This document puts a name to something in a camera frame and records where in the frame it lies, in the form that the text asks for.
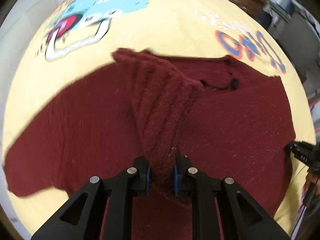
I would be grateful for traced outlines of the person's right hand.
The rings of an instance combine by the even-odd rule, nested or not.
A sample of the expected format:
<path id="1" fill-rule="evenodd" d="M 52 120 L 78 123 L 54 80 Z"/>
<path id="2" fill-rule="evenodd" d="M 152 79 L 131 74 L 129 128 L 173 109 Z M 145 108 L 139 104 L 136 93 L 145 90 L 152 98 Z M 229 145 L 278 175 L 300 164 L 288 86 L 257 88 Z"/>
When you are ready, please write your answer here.
<path id="1" fill-rule="evenodd" d="M 303 203 L 309 207 L 313 199 L 319 195 L 319 174 L 309 172 L 306 176 L 304 184 L 304 199 Z"/>

